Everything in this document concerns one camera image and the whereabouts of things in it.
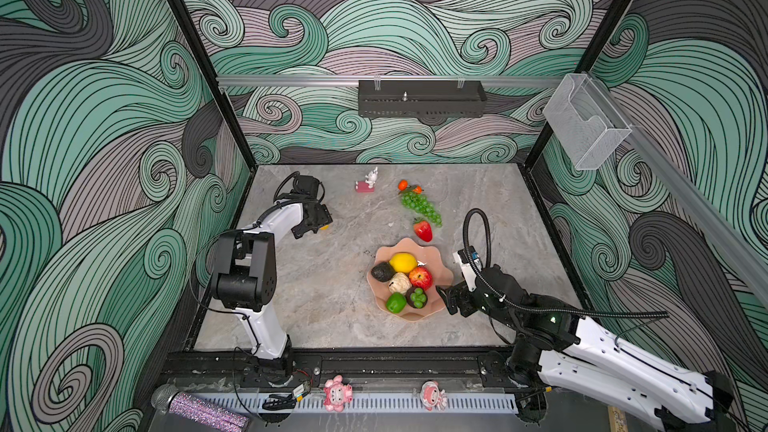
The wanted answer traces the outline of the clear acrylic wall box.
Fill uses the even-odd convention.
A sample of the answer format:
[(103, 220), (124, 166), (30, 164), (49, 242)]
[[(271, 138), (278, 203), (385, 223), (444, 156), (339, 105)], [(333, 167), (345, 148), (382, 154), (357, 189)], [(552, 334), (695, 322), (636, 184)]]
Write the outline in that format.
[(631, 134), (609, 89), (588, 73), (565, 75), (543, 114), (579, 171), (599, 169)]

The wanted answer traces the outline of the pink scalloped fruit bowl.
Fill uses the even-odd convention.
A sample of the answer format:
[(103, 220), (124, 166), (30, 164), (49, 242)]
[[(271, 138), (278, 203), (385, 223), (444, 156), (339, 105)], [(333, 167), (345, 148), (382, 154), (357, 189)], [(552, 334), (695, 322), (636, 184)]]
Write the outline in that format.
[(367, 281), (374, 304), (383, 312), (416, 322), (446, 308), (438, 294), (454, 279), (435, 246), (422, 246), (410, 238), (380, 247)]

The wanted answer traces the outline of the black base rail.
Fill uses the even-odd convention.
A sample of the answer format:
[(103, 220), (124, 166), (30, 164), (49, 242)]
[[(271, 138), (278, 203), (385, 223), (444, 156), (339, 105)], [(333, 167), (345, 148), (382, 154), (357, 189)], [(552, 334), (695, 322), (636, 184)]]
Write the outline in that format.
[(268, 361), (236, 348), (172, 353), (159, 382), (203, 388), (237, 383), (269, 390), (294, 382), (320, 387), (340, 375), (356, 386), (447, 379), (505, 391), (541, 387), (543, 380), (532, 365), (514, 358), (510, 347), (376, 347), (294, 348), (287, 357)]

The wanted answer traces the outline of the white rabbit figurine pink base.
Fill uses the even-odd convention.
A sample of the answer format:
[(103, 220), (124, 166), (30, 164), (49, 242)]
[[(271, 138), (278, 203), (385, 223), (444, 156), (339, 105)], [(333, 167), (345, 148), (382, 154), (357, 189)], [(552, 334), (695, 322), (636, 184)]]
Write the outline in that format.
[(355, 191), (358, 193), (373, 193), (375, 191), (375, 184), (378, 179), (378, 168), (375, 167), (373, 170), (368, 172), (365, 175), (365, 178), (361, 181), (357, 181), (355, 183)]

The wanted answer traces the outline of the yellow fake lemon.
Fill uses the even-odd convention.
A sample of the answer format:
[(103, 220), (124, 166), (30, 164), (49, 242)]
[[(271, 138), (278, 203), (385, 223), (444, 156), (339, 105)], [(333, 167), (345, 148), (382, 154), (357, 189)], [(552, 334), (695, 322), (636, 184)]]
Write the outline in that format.
[(419, 266), (417, 258), (407, 252), (394, 254), (388, 263), (396, 273), (403, 273), (406, 275)]

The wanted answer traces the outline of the pink cartoon figurine right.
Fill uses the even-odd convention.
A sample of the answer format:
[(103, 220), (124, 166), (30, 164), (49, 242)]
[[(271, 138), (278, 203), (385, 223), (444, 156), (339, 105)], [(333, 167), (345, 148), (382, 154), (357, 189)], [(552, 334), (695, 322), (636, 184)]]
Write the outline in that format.
[(420, 391), (420, 400), (427, 411), (444, 411), (448, 405), (448, 397), (436, 381), (426, 381)]

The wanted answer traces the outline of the red fake strawberry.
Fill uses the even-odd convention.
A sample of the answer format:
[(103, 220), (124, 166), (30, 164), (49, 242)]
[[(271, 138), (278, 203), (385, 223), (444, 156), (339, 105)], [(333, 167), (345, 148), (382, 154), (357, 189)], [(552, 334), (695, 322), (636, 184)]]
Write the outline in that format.
[(417, 218), (413, 223), (413, 232), (422, 242), (429, 243), (433, 240), (433, 230), (428, 220)]

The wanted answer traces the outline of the black perforated wall tray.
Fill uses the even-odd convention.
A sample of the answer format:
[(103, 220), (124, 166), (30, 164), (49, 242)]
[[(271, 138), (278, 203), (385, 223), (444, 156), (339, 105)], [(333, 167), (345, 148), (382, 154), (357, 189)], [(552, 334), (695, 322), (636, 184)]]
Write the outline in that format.
[(362, 117), (416, 118), (427, 125), (481, 117), (488, 104), (482, 83), (470, 80), (361, 80), (357, 92)]

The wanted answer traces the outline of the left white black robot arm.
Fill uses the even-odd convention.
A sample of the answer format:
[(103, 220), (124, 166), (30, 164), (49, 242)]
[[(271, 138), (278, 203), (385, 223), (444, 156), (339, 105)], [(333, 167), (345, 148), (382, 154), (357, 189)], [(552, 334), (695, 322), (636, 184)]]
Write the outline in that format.
[(276, 246), (286, 237), (298, 240), (332, 223), (324, 197), (318, 178), (293, 172), (252, 225), (222, 233), (214, 247), (211, 295), (243, 325), (255, 364), (275, 373), (288, 375), (293, 369), (290, 338), (272, 305), (278, 282)]

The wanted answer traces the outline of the pink cartoon figurine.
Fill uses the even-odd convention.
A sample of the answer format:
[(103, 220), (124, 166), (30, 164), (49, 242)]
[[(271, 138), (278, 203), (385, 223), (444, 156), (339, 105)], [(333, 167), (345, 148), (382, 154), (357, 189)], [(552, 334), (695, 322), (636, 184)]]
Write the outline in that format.
[(342, 412), (353, 400), (353, 388), (346, 384), (342, 375), (328, 379), (323, 387), (323, 406), (328, 412)]
[(426, 381), (420, 391), (420, 400), (427, 411), (444, 411), (448, 405), (448, 397), (436, 381)]

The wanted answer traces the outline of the pink cartoon figurine left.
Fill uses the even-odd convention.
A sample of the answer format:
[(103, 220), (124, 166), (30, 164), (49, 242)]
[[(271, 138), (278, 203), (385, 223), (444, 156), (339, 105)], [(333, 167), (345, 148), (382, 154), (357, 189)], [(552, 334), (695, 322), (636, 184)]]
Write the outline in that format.
[(353, 400), (353, 388), (346, 384), (342, 375), (328, 379), (323, 387), (323, 406), (328, 412), (342, 412)]

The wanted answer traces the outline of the dark fake avocado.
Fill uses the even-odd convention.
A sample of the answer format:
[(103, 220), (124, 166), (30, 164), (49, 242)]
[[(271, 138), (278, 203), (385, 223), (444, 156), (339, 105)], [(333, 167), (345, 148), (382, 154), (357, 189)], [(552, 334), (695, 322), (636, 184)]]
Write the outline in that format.
[(378, 282), (389, 283), (396, 274), (395, 269), (389, 262), (380, 262), (370, 271), (371, 277)]

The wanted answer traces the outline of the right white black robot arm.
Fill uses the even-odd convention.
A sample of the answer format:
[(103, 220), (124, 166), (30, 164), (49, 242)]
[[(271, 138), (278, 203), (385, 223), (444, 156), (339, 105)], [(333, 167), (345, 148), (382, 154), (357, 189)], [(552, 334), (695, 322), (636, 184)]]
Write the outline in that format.
[(515, 334), (506, 367), (519, 385), (518, 410), (532, 420), (544, 412), (529, 401), (546, 388), (578, 392), (627, 412), (659, 431), (739, 431), (744, 425), (731, 407), (735, 393), (716, 371), (699, 373), (670, 363), (628, 343), (599, 324), (603, 313), (527, 292), (511, 275), (479, 256), (470, 244), (473, 218), (488, 231), (487, 214), (470, 209), (462, 223), (456, 254), (462, 282), (438, 294), (450, 314), (484, 314), (491, 327)]

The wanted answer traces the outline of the dark purple fake mangosteen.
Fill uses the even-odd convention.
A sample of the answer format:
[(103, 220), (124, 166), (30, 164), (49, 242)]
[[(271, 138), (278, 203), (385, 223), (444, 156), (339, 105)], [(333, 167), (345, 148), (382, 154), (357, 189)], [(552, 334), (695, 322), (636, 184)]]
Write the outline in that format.
[(421, 287), (412, 286), (405, 294), (407, 304), (415, 309), (423, 309), (428, 304), (428, 296)]

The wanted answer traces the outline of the purple glitter cylinder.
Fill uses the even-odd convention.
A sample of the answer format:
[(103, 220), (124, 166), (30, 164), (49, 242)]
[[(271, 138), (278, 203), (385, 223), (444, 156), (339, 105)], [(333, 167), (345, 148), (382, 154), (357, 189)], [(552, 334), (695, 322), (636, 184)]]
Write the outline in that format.
[(180, 391), (171, 384), (158, 387), (153, 392), (150, 401), (159, 413), (177, 415), (216, 431), (242, 432), (249, 425), (247, 417)]

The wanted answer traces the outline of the green fake grape bunch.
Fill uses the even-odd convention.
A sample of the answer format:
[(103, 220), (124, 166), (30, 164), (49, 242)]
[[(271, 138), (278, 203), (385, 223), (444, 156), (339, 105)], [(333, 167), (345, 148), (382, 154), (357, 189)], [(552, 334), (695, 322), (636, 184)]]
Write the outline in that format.
[(417, 217), (426, 219), (437, 227), (443, 225), (442, 215), (424, 193), (406, 190), (400, 194), (400, 201), (403, 206), (414, 212)]

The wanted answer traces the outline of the red fake apple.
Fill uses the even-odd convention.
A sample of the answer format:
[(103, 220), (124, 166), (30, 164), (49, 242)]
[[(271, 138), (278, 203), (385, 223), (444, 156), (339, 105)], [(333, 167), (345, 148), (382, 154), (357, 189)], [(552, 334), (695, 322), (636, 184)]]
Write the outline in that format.
[(408, 277), (412, 286), (421, 287), (424, 291), (433, 285), (433, 277), (429, 270), (424, 266), (418, 266), (409, 272)]

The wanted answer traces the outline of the green fake lime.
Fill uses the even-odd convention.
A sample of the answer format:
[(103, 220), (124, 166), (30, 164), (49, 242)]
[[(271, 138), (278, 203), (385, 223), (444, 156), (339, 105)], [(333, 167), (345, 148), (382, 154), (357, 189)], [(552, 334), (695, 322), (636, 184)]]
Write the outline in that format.
[(406, 297), (400, 292), (393, 292), (385, 303), (385, 308), (392, 314), (401, 313), (407, 305)]

